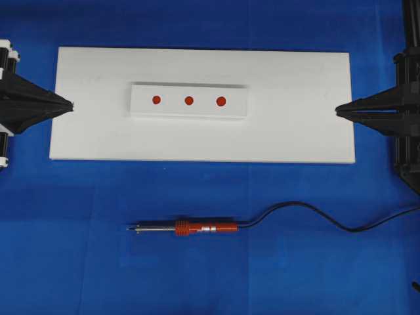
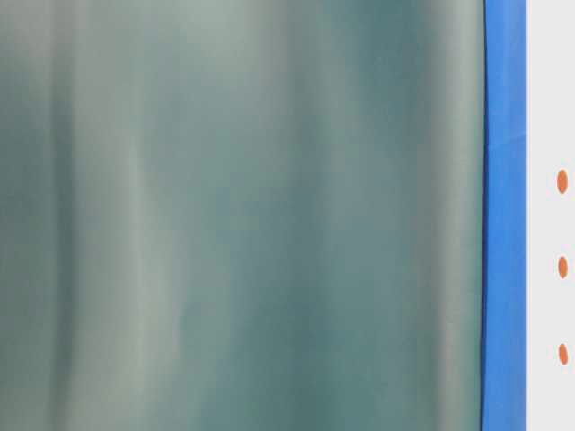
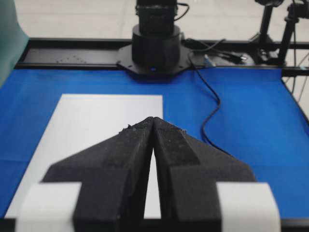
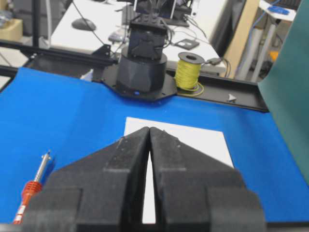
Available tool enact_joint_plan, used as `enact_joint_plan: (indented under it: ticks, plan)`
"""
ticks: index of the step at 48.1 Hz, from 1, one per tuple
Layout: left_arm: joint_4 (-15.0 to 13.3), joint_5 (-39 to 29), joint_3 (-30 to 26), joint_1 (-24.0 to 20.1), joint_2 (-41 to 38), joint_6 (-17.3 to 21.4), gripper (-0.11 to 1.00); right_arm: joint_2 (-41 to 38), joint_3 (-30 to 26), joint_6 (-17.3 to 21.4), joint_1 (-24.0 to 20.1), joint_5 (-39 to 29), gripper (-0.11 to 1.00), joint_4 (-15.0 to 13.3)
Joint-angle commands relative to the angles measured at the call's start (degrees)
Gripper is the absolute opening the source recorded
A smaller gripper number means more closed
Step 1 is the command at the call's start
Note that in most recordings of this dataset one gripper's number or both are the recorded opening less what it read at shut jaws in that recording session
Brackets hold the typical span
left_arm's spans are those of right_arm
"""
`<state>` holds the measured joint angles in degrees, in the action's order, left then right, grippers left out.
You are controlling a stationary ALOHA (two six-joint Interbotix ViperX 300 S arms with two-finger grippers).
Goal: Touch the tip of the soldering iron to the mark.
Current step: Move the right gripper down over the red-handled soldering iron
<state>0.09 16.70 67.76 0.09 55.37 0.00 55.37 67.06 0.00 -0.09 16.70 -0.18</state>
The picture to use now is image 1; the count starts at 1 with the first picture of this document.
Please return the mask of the left gripper white rollers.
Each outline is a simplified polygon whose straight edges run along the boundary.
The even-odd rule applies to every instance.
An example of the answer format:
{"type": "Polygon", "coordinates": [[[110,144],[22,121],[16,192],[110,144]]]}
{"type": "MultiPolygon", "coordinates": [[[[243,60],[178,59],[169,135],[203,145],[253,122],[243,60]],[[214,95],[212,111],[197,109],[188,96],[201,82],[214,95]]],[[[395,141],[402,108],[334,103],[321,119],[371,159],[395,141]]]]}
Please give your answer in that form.
{"type": "Polygon", "coordinates": [[[1,39],[1,95],[10,100],[40,101],[50,104],[1,105],[1,168],[9,165],[9,137],[32,125],[73,111],[73,103],[15,74],[20,55],[8,39],[1,39]]]}

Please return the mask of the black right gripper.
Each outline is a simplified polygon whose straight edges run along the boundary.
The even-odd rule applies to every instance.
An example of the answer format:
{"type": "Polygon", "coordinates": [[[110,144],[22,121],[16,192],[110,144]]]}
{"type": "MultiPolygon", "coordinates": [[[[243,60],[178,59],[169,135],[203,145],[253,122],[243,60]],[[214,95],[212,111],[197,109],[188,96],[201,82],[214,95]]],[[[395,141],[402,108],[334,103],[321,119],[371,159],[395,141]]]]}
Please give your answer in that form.
{"type": "Polygon", "coordinates": [[[385,136],[418,137],[419,114],[361,112],[401,110],[419,104],[419,47],[409,47],[393,58],[397,87],[336,107],[336,115],[374,129],[385,136]]]}

